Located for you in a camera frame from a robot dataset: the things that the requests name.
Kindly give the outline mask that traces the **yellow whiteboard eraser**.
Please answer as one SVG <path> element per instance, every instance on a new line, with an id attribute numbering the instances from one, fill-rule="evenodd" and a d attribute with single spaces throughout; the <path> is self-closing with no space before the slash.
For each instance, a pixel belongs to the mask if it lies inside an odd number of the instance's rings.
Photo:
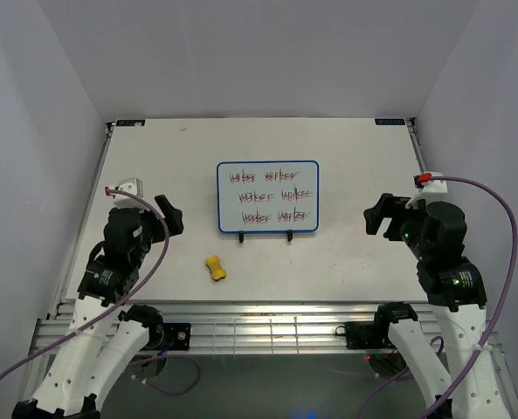
<path id="1" fill-rule="evenodd" d="M 226 278 L 226 270 L 221 264 L 220 257 L 218 255 L 213 255 L 205 259 L 205 264 L 208 267 L 211 278 L 214 281 L 219 281 L 221 279 Z"/>

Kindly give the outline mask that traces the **blue framed small whiteboard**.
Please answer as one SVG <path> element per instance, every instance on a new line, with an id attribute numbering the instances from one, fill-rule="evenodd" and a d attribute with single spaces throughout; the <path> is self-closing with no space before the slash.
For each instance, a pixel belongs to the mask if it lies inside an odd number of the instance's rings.
<path id="1" fill-rule="evenodd" d="M 319 228 L 320 165 L 315 160 L 222 161 L 216 180 L 218 229 L 224 234 Z"/>

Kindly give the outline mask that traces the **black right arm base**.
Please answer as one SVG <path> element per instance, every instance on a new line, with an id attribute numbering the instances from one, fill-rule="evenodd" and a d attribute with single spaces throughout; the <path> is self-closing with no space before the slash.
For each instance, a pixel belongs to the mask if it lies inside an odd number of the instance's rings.
<path id="1" fill-rule="evenodd" d="M 374 322 L 349 321 L 335 328 L 335 336 L 345 339 L 348 350 L 391 349 L 394 346 Z"/>

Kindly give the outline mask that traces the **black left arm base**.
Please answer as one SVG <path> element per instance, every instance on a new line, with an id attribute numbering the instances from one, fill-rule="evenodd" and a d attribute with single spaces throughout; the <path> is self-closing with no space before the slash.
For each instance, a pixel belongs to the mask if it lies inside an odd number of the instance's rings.
<path id="1" fill-rule="evenodd" d="M 161 323 L 149 328 L 149 339 L 143 348 L 159 353 L 190 349 L 191 323 Z"/>

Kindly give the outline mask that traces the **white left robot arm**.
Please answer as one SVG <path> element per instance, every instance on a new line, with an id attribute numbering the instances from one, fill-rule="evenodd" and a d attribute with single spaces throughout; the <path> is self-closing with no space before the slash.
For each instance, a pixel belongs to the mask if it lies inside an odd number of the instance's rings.
<path id="1" fill-rule="evenodd" d="M 90 253 L 79 284 L 67 341 L 14 418 L 98 418 L 107 396 L 135 354 L 158 347 L 162 316 L 145 305 L 123 306 L 148 282 L 139 271 L 153 244 L 183 233 L 183 213 L 164 195 L 152 210 L 134 193 L 115 191 L 104 238 Z"/>

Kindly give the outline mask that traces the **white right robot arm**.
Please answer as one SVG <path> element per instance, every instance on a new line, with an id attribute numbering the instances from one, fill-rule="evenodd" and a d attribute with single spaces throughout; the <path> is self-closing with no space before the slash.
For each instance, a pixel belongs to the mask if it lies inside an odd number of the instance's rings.
<path id="1" fill-rule="evenodd" d="M 508 418 L 487 344 L 487 296 L 478 268 L 463 254 L 466 221 L 457 206 L 411 203 L 383 194 L 363 212 L 366 231 L 407 245 L 417 260 L 418 281 L 439 325 L 446 360 L 426 340 L 413 308 L 406 303 L 378 307 L 373 334 L 395 347 L 424 397 L 425 418 Z"/>

